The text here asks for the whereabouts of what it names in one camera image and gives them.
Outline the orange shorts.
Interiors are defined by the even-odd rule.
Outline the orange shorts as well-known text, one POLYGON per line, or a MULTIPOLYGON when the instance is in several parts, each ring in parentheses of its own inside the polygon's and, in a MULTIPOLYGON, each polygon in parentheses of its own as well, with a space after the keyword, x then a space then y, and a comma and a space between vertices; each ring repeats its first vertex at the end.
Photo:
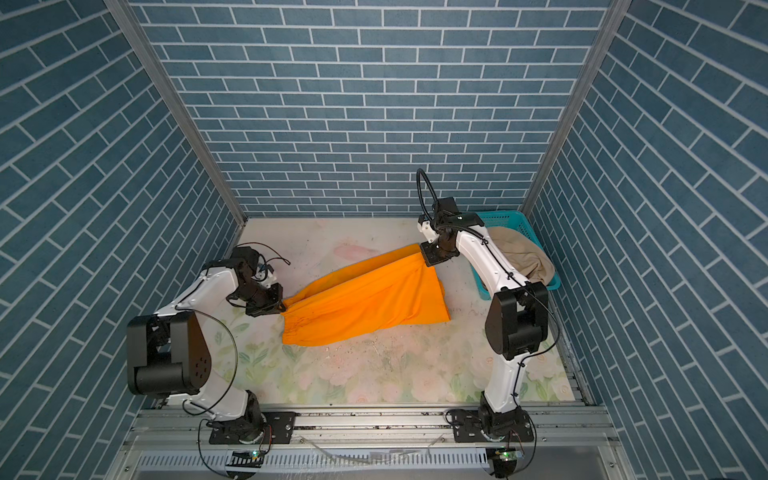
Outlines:
POLYGON ((403 325, 445 323, 436 270, 418 244, 346 266, 284 300, 285 345, 325 346, 403 325))

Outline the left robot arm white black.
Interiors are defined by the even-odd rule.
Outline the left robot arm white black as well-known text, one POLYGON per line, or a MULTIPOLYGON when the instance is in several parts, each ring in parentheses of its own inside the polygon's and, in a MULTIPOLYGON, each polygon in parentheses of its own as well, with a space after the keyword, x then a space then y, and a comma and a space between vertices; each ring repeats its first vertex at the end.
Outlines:
POLYGON ((126 330, 127 385, 137 396, 178 398, 191 416, 203 417, 211 440, 252 444, 267 429, 257 397, 213 369, 202 323, 228 302, 256 318, 282 313, 283 289, 268 260, 249 245, 206 263, 176 299, 149 315, 136 316, 126 330))

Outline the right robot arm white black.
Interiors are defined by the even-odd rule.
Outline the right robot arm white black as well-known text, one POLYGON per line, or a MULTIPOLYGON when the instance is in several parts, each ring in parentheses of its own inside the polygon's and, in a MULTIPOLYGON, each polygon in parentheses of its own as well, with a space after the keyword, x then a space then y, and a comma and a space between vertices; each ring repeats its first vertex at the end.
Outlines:
POLYGON ((519 404, 519 387, 527 361, 548 337, 546 286, 519 273, 494 244, 482 219, 461 212, 451 197, 424 206, 418 228, 426 238, 420 249, 428 266, 462 256, 490 294, 484 331, 496 357, 478 408, 482 433, 492 441, 534 440, 533 422, 519 404))

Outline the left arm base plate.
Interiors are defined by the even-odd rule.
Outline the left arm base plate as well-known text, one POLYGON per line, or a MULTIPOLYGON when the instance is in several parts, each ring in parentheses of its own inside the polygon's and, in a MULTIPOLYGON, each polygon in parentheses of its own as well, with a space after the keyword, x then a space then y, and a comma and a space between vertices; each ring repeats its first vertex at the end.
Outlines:
POLYGON ((258 417, 236 420, 208 420, 212 445, 289 444, 297 414, 290 411, 266 412, 258 417))

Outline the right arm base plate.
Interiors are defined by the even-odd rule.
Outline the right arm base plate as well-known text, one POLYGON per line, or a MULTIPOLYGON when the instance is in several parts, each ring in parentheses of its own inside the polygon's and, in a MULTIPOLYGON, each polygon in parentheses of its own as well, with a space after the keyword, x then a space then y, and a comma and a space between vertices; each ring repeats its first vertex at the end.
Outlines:
POLYGON ((528 412, 518 407, 495 413, 485 407, 479 410, 450 409, 444 413, 457 443, 532 442, 535 434, 528 412))

